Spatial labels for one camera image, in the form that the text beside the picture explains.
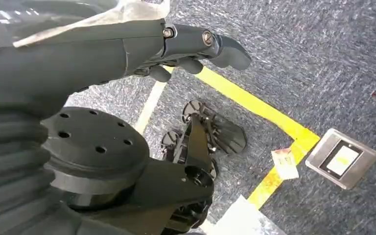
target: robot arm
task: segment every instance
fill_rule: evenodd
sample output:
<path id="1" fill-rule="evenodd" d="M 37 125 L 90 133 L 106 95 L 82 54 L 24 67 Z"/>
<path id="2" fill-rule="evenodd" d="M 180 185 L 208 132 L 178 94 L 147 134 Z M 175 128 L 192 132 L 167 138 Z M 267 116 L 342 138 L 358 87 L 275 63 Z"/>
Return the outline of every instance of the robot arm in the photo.
<path id="1" fill-rule="evenodd" d="M 82 219 L 50 188 L 41 148 L 68 96 L 129 75 L 167 81 L 159 65 L 191 73 L 199 60 L 245 69 L 250 57 L 236 41 L 164 20 L 78 28 L 26 47 L 0 47 L 0 234 L 127 234 Z"/>

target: plastic wrap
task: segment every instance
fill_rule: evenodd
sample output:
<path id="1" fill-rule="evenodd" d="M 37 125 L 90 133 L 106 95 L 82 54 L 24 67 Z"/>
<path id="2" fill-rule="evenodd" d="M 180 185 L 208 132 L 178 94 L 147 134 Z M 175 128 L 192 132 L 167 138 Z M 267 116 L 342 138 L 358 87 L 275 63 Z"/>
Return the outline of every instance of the plastic wrap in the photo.
<path id="1" fill-rule="evenodd" d="M 0 47 L 29 45 L 77 27 L 158 20 L 169 13 L 141 0 L 0 0 Z"/>

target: black mechanical part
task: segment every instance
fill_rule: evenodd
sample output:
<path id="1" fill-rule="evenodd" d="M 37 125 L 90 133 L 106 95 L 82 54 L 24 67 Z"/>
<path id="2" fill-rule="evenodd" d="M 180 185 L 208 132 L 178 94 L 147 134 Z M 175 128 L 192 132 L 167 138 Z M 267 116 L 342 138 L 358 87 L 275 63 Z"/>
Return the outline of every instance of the black mechanical part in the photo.
<path id="1" fill-rule="evenodd" d="M 42 123 L 49 130 L 44 148 L 51 153 L 46 168 L 55 172 L 51 185 L 87 218 L 136 235 L 159 235 L 164 227 L 185 233 L 211 204 L 207 172 L 150 159 L 145 139 L 113 115 L 67 107 Z"/>
<path id="2" fill-rule="evenodd" d="M 162 138 L 163 160 L 186 165 L 187 177 L 197 185 L 203 185 L 209 177 L 217 178 L 217 163 L 211 157 L 216 148 L 226 153 L 240 153 L 246 146 L 246 137 L 240 127 L 199 101 L 191 101 L 185 106 L 183 121 L 187 127 L 182 134 L 169 131 Z M 212 198 L 209 198 L 180 207 L 172 214 L 164 235 L 197 228 L 205 221 L 211 204 Z"/>
<path id="3" fill-rule="evenodd" d="M 135 184 L 149 161 L 145 139 L 113 115 L 67 107 L 42 124 L 49 130 L 43 147 L 51 152 L 51 185 L 66 192 L 71 208 L 105 207 Z"/>
<path id="4" fill-rule="evenodd" d="M 232 66 L 237 70 L 249 67 L 251 57 L 235 40 L 211 33 L 209 30 L 181 24 L 166 24 L 174 32 L 165 39 L 162 60 L 168 66 L 181 66 L 193 74 L 202 69 L 198 60 L 209 59 L 220 68 Z"/>
<path id="5" fill-rule="evenodd" d="M 185 106 L 182 119 L 187 123 L 193 115 L 200 117 L 201 123 L 207 130 L 211 149 L 216 147 L 227 154 L 241 153 L 245 149 L 247 138 L 241 127 L 228 121 L 198 100 L 190 101 Z"/>

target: bolt hole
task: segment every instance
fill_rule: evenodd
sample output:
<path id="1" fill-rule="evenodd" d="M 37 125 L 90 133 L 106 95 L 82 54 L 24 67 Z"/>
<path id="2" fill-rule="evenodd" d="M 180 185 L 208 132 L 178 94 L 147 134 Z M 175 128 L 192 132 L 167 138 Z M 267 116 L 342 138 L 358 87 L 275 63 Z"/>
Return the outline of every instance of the bolt hole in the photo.
<path id="1" fill-rule="evenodd" d="M 61 137 L 61 138 L 69 138 L 70 134 L 67 133 L 67 132 L 64 132 L 64 131 L 60 131 L 60 132 L 58 132 L 58 136 Z"/>
<path id="2" fill-rule="evenodd" d="M 97 153 L 105 153 L 106 152 L 106 148 L 105 147 L 101 147 L 101 146 L 97 146 L 96 147 L 96 152 Z"/>
<path id="3" fill-rule="evenodd" d="M 60 117 L 62 117 L 62 118 L 69 118 L 70 115 L 68 115 L 68 114 L 60 114 Z"/>
<path id="4" fill-rule="evenodd" d="M 125 144 L 127 144 L 127 145 L 133 145 L 133 143 L 130 141 L 130 140 L 124 140 L 123 141 Z"/>

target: robotic finger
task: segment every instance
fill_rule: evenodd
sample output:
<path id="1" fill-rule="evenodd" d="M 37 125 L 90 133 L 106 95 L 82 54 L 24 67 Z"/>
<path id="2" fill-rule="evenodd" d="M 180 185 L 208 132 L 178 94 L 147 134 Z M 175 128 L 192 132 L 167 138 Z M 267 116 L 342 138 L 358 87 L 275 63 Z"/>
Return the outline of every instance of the robotic finger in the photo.
<path id="1" fill-rule="evenodd" d="M 164 48 L 160 57 L 148 63 L 162 64 L 170 67 L 182 67 L 191 74 L 198 74 L 203 65 L 199 60 L 208 59 L 220 68 L 228 66 L 237 70 L 245 70 L 251 63 L 251 57 L 236 40 L 214 34 L 207 29 L 182 24 L 165 24 L 163 29 Z M 143 69 L 143 75 L 151 75 L 164 82 L 170 74 L 152 66 Z"/>

